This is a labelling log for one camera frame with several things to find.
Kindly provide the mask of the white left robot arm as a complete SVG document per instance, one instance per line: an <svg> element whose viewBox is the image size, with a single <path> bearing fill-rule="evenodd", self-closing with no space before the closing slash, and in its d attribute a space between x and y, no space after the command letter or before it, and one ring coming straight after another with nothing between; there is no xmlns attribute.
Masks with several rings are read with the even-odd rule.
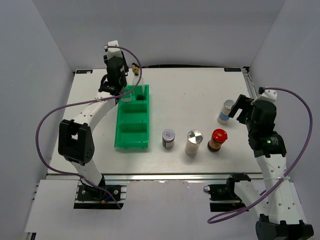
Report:
<svg viewBox="0 0 320 240"><path fill-rule="evenodd" d="M127 86L129 67L124 56L104 56L106 75L100 82L95 102L90 103L73 119L59 124L58 153L83 176L82 184L96 200L106 195L105 178L98 171L93 155L92 133L100 120L114 108Z"/></svg>

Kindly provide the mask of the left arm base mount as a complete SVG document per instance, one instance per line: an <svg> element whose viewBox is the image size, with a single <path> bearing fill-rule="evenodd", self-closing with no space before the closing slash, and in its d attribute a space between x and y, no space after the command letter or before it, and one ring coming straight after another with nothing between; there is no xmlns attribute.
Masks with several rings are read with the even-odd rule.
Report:
<svg viewBox="0 0 320 240"><path fill-rule="evenodd" d="M105 191L82 183L78 184L73 208L78 210L120 210L126 199L127 186L107 183L104 187L118 202L120 208Z"/></svg>

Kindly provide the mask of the clear glass oil bottle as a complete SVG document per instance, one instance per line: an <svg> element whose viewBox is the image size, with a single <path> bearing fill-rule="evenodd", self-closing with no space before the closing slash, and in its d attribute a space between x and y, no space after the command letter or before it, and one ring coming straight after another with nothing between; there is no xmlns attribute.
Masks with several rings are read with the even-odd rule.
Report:
<svg viewBox="0 0 320 240"><path fill-rule="evenodd" d="M121 98L121 101L123 103L129 103L132 101L132 94L129 93L129 91L132 89L132 86L131 85L127 85L125 88L124 88L124 96Z"/></svg>

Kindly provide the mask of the white powder jar silver lid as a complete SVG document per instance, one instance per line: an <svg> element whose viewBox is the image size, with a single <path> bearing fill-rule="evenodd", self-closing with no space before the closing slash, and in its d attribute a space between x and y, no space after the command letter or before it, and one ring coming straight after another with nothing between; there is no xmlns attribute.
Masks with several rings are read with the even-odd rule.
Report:
<svg viewBox="0 0 320 240"><path fill-rule="evenodd" d="M203 141L203 134L201 131L193 129L187 134L187 140L185 145L185 153L189 156L197 154L198 149Z"/></svg>

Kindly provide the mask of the blue label salt jar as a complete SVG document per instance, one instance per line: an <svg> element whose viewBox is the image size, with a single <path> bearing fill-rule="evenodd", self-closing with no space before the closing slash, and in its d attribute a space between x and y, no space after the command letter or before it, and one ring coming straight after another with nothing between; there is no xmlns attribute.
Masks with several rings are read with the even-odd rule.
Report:
<svg viewBox="0 0 320 240"><path fill-rule="evenodd" d="M219 124L224 125L228 122L228 120L230 119L229 113L231 112L231 109L234 104L235 101L233 101L232 99L228 99L223 103L220 113L217 117L217 122Z"/></svg>

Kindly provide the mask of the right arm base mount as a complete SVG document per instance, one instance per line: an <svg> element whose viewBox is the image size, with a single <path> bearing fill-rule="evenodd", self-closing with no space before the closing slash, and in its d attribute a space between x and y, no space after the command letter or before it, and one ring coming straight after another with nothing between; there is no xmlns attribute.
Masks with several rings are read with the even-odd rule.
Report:
<svg viewBox="0 0 320 240"><path fill-rule="evenodd" d="M251 178L244 173L231 174L224 184L209 184L203 191L210 195L210 211L212 213L229 212L245 208L243 201L235 194L235 183L250 182Z"/></svg>

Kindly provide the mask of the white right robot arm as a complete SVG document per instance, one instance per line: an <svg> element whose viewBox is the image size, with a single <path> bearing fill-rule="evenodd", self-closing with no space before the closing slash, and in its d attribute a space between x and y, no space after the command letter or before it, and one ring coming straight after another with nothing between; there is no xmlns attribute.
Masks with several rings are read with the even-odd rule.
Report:
<svg viewBox="0 0 320 240"><path fill-rule="evenodd" d="M236 180L225 188L226 195L240 198L256 216L255 232L260 240L308 240L314 235L294 201L288 172L286 147L275 130L277 108L273 100L252 99L240 95L229 117L241 113L237 121L246 125L248 143L260 167L266 192L259 195L248 180Z"/></svg>

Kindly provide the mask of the glass bottle with dark residue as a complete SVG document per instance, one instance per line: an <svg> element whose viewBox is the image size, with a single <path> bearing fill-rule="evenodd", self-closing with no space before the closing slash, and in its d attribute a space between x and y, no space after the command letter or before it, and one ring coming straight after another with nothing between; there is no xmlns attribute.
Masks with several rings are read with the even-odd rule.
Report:
<svg viewBox="0 0 320 240"><path fill-rule="evenodd" d="M133 73L133 80L132 85L136 86L134 89L135 99L137 101L143 101L146 99L145 96L145 82L144 79L141 77L141 69L136 63L132 63L132 73Z"/></svg>

